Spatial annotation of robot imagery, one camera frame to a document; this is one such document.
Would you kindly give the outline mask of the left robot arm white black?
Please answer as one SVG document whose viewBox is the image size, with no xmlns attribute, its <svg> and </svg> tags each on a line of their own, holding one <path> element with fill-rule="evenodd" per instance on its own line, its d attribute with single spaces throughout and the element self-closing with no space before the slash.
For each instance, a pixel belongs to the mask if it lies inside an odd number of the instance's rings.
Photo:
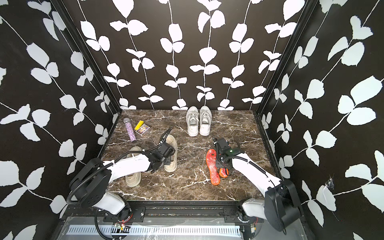
<svg viewBox="0 0 384 240">
<path fill-rule="evenodd" d="M 162 142 L 150 150 L 128 151 L 109 162 L 94 158 L 71 181 L 71 191 L 66 202 L 118 215 L 128 204 L 122 197 L 108 191 L 109 184 L 131 174 L 155 172 L 162 165 L 168 164 L 175 153 L 173 146 Z"/>
</svg>

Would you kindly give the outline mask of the red orange insole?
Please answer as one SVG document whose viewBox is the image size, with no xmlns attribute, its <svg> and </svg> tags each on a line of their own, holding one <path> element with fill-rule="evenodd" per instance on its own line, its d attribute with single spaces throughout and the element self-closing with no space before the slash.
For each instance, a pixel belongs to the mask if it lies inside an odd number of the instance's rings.
<svg viewBox="0 0 384 240">
<path fill-rule="evenodd" d="M 210 173 L 211 184 L 217 186 L 220 184 L 220 176 L 216 166 L 217 153 L 214 149 L 208 150 L 206 154 L 206 164 Z"/>
</svg>

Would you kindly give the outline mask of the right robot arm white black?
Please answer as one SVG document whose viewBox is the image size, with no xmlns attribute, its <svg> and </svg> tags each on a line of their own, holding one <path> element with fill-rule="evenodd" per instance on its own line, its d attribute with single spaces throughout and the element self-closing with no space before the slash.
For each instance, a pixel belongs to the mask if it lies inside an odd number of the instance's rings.
<svg viewBox="0 0 384 240">
<path fill-rule="evenodd" d="M 224 138 L 213 138 L 216 165 L 219 168 L 235 169 L 243 174 L 262 193 L 264 200 L 248 199 L 241 203 L 240 209 L 246 217 L 261 218 L 278 232 L 302 216 L 298 191 L 292 181 L 273 176 L 239 147 L 231 147 Z"/>
</svg>

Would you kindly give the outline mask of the beige sneaker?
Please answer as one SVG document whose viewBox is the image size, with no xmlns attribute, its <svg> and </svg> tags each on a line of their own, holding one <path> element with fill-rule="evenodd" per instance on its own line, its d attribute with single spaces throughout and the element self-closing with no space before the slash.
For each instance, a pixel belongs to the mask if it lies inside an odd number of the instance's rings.
<svg viewBox="0 0 384 240">
<path fill-rule="evenodd" d="M 130 149 L 130 152 L 132 152 L 132 151 L 136 151 L 136 152 L 142 151 L 142 148 L 136 146 L 136 147 L 133 147 L 133 148 Z M 139 153 L 132 153 L 130 155 L 127 155 L 127 157 L 128 156 L 135 157 L 138 154 Z M 137 172 L 137 173 L 134 173 L 134 174 L 127 175 L 127 176 L 125 176 L 125 180 L 126 180 L 126 184 L 127 184 L 128 187 L 130 187 L 130 188 L 136 187 L 141 182 L 141 172 Z"/>
<path fill-rule="evenodd" d="M 177 140 L 174 136 L 168 135 L 166 138 L 166 143 L 169 144 L 171 148 L 171 155 L 167 158 L 168 165 L 164 165 L 164 169 L 166 172 L 174 172 L 178 166 L 178 144 Z"/>
</svg>

